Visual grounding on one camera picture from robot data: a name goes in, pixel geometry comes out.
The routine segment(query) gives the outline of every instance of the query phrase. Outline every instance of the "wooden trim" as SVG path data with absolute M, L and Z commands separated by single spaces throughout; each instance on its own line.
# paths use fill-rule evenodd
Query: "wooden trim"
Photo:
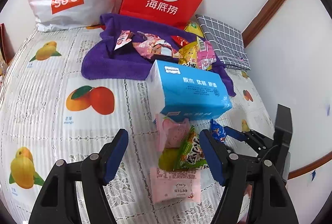
M 275 13 L 283 5 L 286 0 L 268 0 L 258 15 L 251 21 L 248 27 L 243 31 L 244 47 L 259 34 L 265 25 L 272 19 Z
M 321 159 L 318 159 L 317 161 L 312 162 L 311 164 L 309 164 L 309 165 L 307 165 L 303 168 L 300 168 L 300 169 L 297 169 L 295 171 L 290 172 L 289 175 L 288 175 L 288 179 L 293 179 L 295 177 L 299 177 L 303 174 L 306 174 L 306 173 L 308 173 L 312 170 L 315 170 L 315 169 L 323 166 L 324 164 L 326 164 L 330 160 L 332 160 L 332 151 L 329 152 L 326 156 L 323 156 Z

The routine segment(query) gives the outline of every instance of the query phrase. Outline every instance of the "barcode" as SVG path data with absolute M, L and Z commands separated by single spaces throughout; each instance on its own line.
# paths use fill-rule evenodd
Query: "barcode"
M 198 47 L 200 48 L 200 52 L 206 51 L 205 43 L 201 39 L 198 41 Z

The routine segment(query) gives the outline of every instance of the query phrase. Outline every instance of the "mango illustration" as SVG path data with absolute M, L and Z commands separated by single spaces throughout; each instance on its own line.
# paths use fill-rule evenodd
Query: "mango illustration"
M 89 92 L 87 92 L 86 94 L 82 95 L 81 97 L 72 99 L 73 94 L 76 92 L 77 90 L 73 91 L 66 100 L 66 108 L 69 111 L 72 112 L 78 112 L 78 111 L 82 111 L 85 110 L 86 108 L 91 106 L 90 103 L 90 98 L 89 98 Z
M 78 112 L 92 108 L 99 114 L 108 115 L 114 112 L 115 98 L 113 92 L 106 87 L 85 85 L 73 91 L 66 100 L 69 111 Z
M 55 41 L 45 43 L 43 47 L 37 50 L 36 55 L 30 60 L 30 62 L 34 60 L 43 61 L 51 56 L 61 56 L 61 54 L 56 51 L 56 47 L 57 44 Z
M 17 150 L 15 157 L 16 158 L 25 157 L 25 158 L 30 159 L 32 163 L 34 162 L 34 159 L 32 157 L 30 150 L 24 146 Z
M 245 131 L 245 132 L 249 132 L 250 131 L 250 128 L 248 126 L 248 123 L 246 120 L 242 120 L 242 131 Z
M 21 147 L 17 150 L 10 164 L 9 183 L 17 183 L 25 189 L 32 188 L 34 184 L 44 184 L 44 180 L 34 169 L 34 160 L 28 148 Z
M 20 187 L 29 189 L 34 186 L 34 164 L 30 159 L 14 158 L 10 164 L 10 172 Z
M 241 74 L 242 74 L 243 78 L 245 78 L 245 79 L 249 78 L 249 76 L 248 76 L 248 74 L 246 72 L 241 71 Z
M 245 98 L 246 101 L 249 101 L 249 100 L 251 102 L 254 101 L 253 98 L 252 98 L 252 96 L 251 96 L 251 94 L 247 90 L 243 90 L 243 96 L 244 96 L 244 98 Z

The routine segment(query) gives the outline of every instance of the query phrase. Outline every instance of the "pink wrapper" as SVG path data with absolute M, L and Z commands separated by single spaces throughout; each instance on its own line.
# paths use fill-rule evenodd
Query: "pink wrapper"
M 161 113 L 156 115 L 156 125 L 159 132 L 158 152 L 162 152 L 165 148 L 179 148 L 181 141 L 190 130 L 189 119 L 186 118 L 182 123 L 177 123 Z
M 165 40 L 157 35 L 140 33 L 144 39 L 142 43 L 134 42 L 135 50 L 144 58 L 151 60 L 153 55 L 163 55 L 170 58 L 180 58 L 180 54 Z
M 215 51 L 210 42 L 203 41 L 199 37 L 197 37 L 197 68 L 202 70 L 210 70 L 212 69 L 212 64 L 217 61 L 215 57 Z
M 181 198 L 190 202 L 200 202 L 200 171 L 164 171 L 150 168 L 152 201 Z

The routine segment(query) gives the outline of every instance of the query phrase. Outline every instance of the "blue snack wrapper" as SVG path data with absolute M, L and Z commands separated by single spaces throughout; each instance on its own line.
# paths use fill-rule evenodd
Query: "blue snack wrapper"
M 221 142 L 225 143 L 226 133 L 224 131 L 224 128 L 213 119 L 211 119 L 210 124 L 211 124 L 210 132 L 212 137 L 216 140 L 220 140 Z

